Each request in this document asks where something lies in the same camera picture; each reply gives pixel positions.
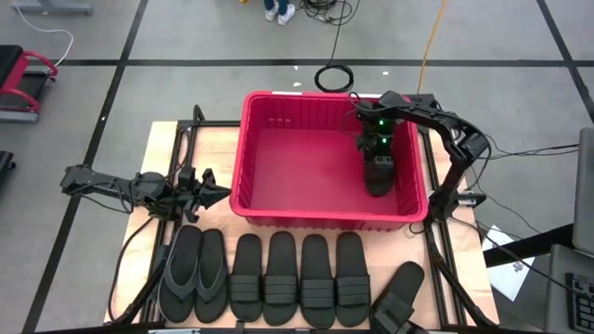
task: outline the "black slide sandal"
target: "black slide sandal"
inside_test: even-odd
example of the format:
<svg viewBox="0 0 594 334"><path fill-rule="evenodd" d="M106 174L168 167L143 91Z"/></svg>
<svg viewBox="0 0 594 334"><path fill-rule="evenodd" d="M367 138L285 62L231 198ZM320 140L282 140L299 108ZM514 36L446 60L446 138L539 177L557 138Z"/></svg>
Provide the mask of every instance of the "black slide sandal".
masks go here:
<svg viewBox="0 0 594 334"><path fill-rule="evenodd" d="M286 324L297 312L297 251L288 232L270 238L264 278L264 321L270 326Z"/></svg>
<svg viewBox="0 0 594 334"><path fill-rule="evenodd" d="M415 312L412 303L424 277L423 268L416 263L406 262L398 267L371 306L369 324L373 333L390 334L397 332L401 327L410 326L408 319Z"/></svg>
<svg viewBox="0 0 594 334"><path fill-rule="evenodd" d="M239 238L229 282L233 315L245 322L258 320L262 313L262 241L258 236Z"/></svg>
<svg viewBox="0 0 594 334"><path fill-rule="evenodd" d="M330 270L328 243L320 235L307 236L301 252L301 313L314 328L334 325L334 279Z"/></svg>
<svg viewBox="0 0 594 334"><path fill-rule="evenodd" d="M336 317L341 325L360 325L369 315L371 287L363 241L355 232L344 232L336 241Z"/></svg>

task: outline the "red basket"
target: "red basket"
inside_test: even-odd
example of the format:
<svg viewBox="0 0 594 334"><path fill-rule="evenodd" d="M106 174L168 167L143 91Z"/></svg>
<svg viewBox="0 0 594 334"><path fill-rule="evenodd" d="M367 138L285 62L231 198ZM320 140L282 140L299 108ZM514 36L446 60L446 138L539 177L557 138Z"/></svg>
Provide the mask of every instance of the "red basket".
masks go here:
<svg viewBox="0 0 594 334"><path fill-rule="evenodd" d="M376 100L379 96L368 98ZM346 94L254 92L246 97L231 209L254 225L393 230L427 214L417 126L394 128L394 187L371 197L361 132Z"/></svg>

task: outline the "sandal strap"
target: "sandal strap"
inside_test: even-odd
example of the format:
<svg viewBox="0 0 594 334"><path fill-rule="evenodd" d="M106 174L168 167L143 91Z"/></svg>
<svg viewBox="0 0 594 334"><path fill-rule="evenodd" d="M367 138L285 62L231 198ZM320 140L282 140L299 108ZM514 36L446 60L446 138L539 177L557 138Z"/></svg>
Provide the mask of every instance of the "sandal strap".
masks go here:
<svg viewBox="0 0 594 334"><path fill-rule="evenodd" d="M259 302L262 295L259 275L231 275L231 301L233 302Z"/></svg>
<svg viewBox="0 0 594 334"><path fill-rule="evenodd" d="M169 290L181 301L184 300L198 284L198 271L196 270L198 267L198 259L194 262L192 276L188 279L186 284L179 285L174 281L174 277L171 273L171 263L173 262L174 257L175 253L171 254L167 259L167 264L165 265L165 270L163 272L163 280L165 281L165 284L167 284L167 288L169 288Z"/></svg>
<svg viewBox="0 0 594 334"><path fill-rule="evenodd" d="M369 304L369 276L336 278L337 299L340 306Z"/></svg>
<svg viewBox="0 0 594 334"><path fill-rule="evenodd" d="M302 279L301 303L306 308L334 307L334 279Z"/></svg>
<svg viewBox="0 0 594 334"><path fill-rule="evenodd" d="M373 319L389 334L405 333L408 319L415 310L392 292L386 293L380 301Z"/></svg>
<svg viewBox="0 0 594 334"><path fill-rule="evenodd" d="M297 302L297 276L264 277L264 300L269 305L290 305Z"/></svg>
<svg viewBox="0 0 594 334"><path fill-rule="evenodd" d="M198 264L198 272L201 272L202 269L202 259ZM228 275L228 269L225 265L225 262L221 260L221 264L219 265L219 270L216 273L216 277L214 278L214 282L210 287L204 287L202 284L202 280L198 280L198 285L196 290L198 291L198 295L201 296L206 302L209 302L216 296L217 292L225 285L226 277Z"/></svg>

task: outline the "wooden tabletop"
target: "wooden tabletop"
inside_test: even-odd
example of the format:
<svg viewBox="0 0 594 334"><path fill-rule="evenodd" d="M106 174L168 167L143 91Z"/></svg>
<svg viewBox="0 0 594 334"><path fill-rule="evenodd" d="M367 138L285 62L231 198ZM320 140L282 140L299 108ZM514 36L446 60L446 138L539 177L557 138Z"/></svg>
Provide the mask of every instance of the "wooden tabletop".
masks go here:
<svg viewBox="0 0 594 334"><path fill-rule="evenodd" d="M142 164L142 172L158 172L167 174L169 161L171 159L175 129L177 122L154 122L150 129L147 151ZM197 175L200 175L205 168L212 168L216 182L221 186L231 187L233 177L233 166L235 163L236 149L238 143L239 128L200 128L198 139L194 150L194 167ZM441 138L436 132L430 133L433 146L435 165L440 182L446 175L449 168L449 158L443 148ZM420 138L421 158L423 166L426 167L425 154ZM429 190L429 177L427 170L424 170L425 186ZM208 211L200 209L200 220L198 227L202 230L218 228L225 235L227 263L229 271L235 259L235 248L240 236L246 233L254 233L260 236L263 242L263 261L267 262L268 241L273 233L279 230L287 230L295 237L298 257L301 254L303 239L309 234L321 234L329 243L330 264L332 271L335 270L334 251L336 237L342 232L340 230L328 229L305 229L305 228L276 228L260 227L250 225L242 217L235 215L229 208L228 200L213 205ZM460 207L454 212L454 216L462 221L474 224L472 209ZM147 211L138 208L130 215L128 227L124 240L134 233L148 219ZM154 221L138 234L130 243L127 252L123 256L118 284L112 301L112 309L117 317L128 304L134 299L138 291L147 280L149 265L153 252L157 222ZM401 228L395 232L368 232L357 231L363 239L368 273L371 278L371 298L374 300L381 289L394 274L396 268L404 262L414 261L425 270L425 279L420 292L414 302L415 313L411 320L427 329L439 328L439 318L435 307L433 286L431 278L430 262L425 247L423 235L412 235L408 228ZM477 232L469 226L449 221L449 233L458 269L458 279L462 286L468 291L474 302L483 310L484 314L492 321L498 323L497 310L493 300L493 294L484 264L483 252ZM454 306L452 302L451 289L442 278L445 301L447 306L448 320L456 322ZM226 312L214 323L202 324L194 313L182 324L168 324L170 327L195 327L195 328L234 328L237 319L227 307ZM268 328L268 325L261 317L255 323L246 324L246 328ZM310 328L297 312L295 317L281 328ZM335 322L334 328L342 328ZM358 328L368 328L366 321Z"/></svg>

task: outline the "white sneaker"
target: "white sneaker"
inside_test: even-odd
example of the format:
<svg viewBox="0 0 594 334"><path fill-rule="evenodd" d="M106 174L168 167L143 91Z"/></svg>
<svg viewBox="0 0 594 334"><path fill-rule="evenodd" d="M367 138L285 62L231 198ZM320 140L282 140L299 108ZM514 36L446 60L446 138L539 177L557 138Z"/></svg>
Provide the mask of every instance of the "white sneaker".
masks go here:
<svg viewBox="0 0 594 334"><path fill-rule="evenodd" d="M285 15L278 15L278 24L285 25L295 15L295 5L287 5L287 12Z"/></svg>
<svg viewBox="0 0 594 334"><path fill-rule="evenodd" d="M274 20L278 14L278 2L275 2L275 6L270 10L265 10L266 19L271 21Z"/></svg>

